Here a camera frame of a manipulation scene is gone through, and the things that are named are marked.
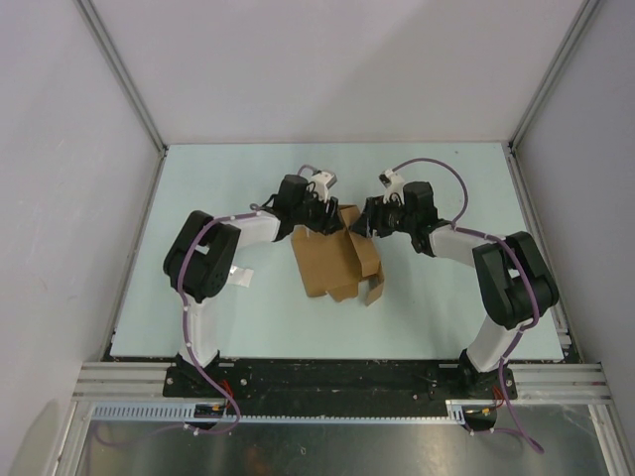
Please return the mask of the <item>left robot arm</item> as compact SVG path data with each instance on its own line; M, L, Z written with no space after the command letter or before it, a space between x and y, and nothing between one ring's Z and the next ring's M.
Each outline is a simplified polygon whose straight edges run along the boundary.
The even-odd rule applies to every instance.
M183 302L179 356L190 365L184 382L196 395L208 396L219 384L218 371L209 366L219 356L210 308L228 282L236 252L279 242L298 226L325 236L342 230L338 200L330 193L335 183L335 173L326 170L314 169L308 178L286 175L277 192L246 213L214 217L195 210L188 216L163 271Z

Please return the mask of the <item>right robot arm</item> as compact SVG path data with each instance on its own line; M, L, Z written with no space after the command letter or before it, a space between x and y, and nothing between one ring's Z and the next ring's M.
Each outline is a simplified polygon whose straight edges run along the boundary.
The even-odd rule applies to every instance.
M385 192L366 199L351 232L366 238L405 233L416 253L475 270L485 318L461 351L457 384L466 396L480 398L499 378L524 332L558 303L555 279L529 233L499 237L458 227L439 218L428 182L405 182L388 173L379 179Z

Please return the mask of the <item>brown cardboard box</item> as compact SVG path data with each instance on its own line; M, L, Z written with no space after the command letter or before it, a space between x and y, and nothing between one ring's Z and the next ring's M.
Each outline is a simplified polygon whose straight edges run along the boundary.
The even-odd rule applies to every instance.
M359 286L368 285L363 302L369 306L382 297L385 277L381 258L373 241L348 230L361 216L355 205L342 205L339 217L345 228L322 235L304 226L291 237L293 251L305 292L310 298L329 295L342 302L359 295Z

